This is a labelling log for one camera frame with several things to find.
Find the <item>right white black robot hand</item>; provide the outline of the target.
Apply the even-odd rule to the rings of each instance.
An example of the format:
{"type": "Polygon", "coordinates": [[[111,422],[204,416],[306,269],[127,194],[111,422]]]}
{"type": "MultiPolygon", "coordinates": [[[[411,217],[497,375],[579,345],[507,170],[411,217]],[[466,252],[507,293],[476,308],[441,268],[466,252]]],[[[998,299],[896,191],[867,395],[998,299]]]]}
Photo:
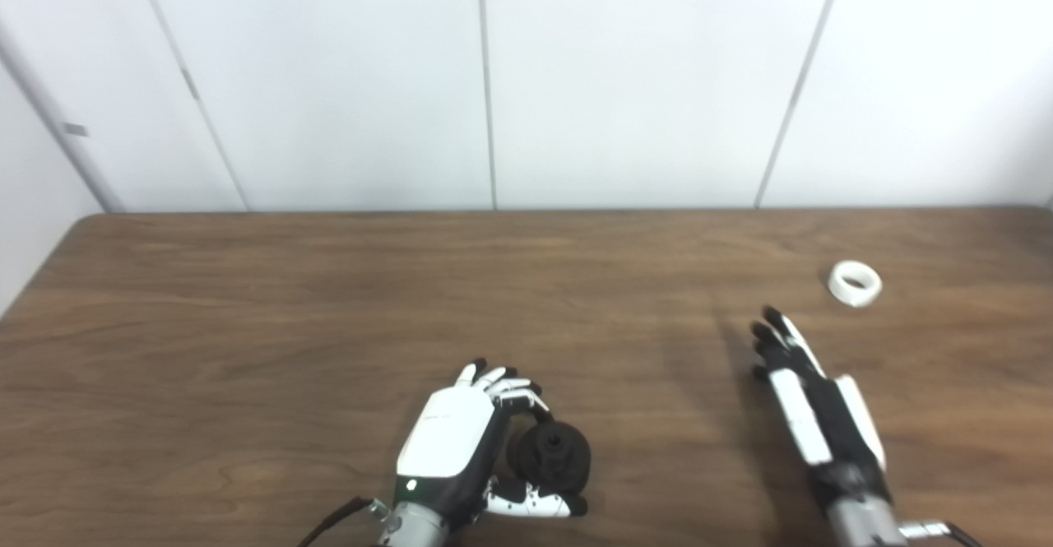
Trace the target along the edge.
{"type": "Polygon", "coordinates": [[[754,375],[778,401],[820,511],[840,499],[893,503],[885,447],[854,378],[829,378],[804,335],[778,308],[764,306],[761,321],[750,329],[761,359],[754,375]]]}

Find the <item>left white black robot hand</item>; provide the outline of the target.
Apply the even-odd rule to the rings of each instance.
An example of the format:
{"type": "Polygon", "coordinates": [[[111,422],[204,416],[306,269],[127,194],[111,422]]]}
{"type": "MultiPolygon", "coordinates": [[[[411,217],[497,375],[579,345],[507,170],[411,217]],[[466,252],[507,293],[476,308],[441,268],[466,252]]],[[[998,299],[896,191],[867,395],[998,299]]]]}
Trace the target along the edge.
{"type": "Polygon", "coordinates": [[[520,378],[513,367],[491,369],[482,357],[466,364],[450,386],[429,396],[411,427],[397,458],[395,505],[424,508],[450,532],[492,511],[493,501],[500,516],[587,516],[587,499],[529,480],[516,480],[508,497],[494,480],[514,417],[529,415],[538,424],[554,421],[541,396],[541,386],[520,378]]]}

